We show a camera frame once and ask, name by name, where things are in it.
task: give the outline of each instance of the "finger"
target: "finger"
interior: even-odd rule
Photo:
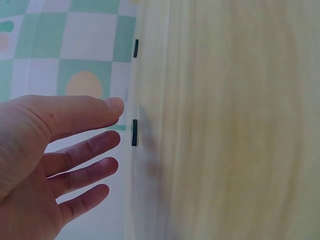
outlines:
[[[63,224],[71,222],[82,214],[98,206],[109,194],[109,187],[97,185],[84,194],[59,204]]]
[[[107,123],[105,126],[102,126],[102,127],[92,127],[92,128],[88,128],[88,129],[85,129],[85,130],[79,130],[79,131],[74,131],[74,132],[59,133],[59,134],[56,134],[55,136],[53,136],[53,137],[51,138],[50,143],[53,143],[54,141],[57,141],[57,140],[60,140],[60,139],[65,139],[65,138],[71,137],[71,136],[73,136],[73,135],[81,134],[81,133],[83,133],[83,132],[92,131],[92,130],[98,130],[98,129],[101,129],[101,128],[111,127],[111,126],[117,124],[118,121],[119,121],[119,118],[116,119],[114,122]]]
[[[84,132],[112,124],[124,111],[124,102],[118,97],[101,100],[90,96],[29,95],[11,103],[33,116],[48,143],[60,134]]]
[[[51,177],[48,182],[54,197],[59,198],[113,175],[118,170],[118,166],[117,160],[108,157],[88,167]]]
[[[51,177],[73,169],[115,148],[120,140],[119,133],[111,130],[57,152],[46,153],[41,160],[44,173]]]

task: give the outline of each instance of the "light wood surface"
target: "light wood surface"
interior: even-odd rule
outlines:
[[[319,13],[318,0],[141,3],[128,239],[320,239]]]

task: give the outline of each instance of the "black magnet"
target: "black magnet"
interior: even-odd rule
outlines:
[[[133,119],[131,125],[131,145],[137,146],[138,143],[138,120]]]
[[[133,51],[133,57],[136,59],[138,56],[138,49],[139,49],[139,39],[135,40],[134,43],[134,51]]]

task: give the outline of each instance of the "green and white checkered pattern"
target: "green and white checkered pattern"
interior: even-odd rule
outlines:
[[[98,78],[102,98],[126,101],[136,13],[129,0],[0,1],[0,101],[66,95],[81,71]],[[115,128],[124,126],[125,114]]]

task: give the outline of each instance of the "hand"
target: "hand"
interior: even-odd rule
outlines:
[[[120,136],[107,131],[52,153],[47,145],[81,132],[112,126],[123,113],[119,98],[23,96],[0,104],[0,238],[52,240],[70,221],[108,195],[97,185],[75,199],[56,198],[114,174],[117,161],[107,157],[63,173],[116,147]]]

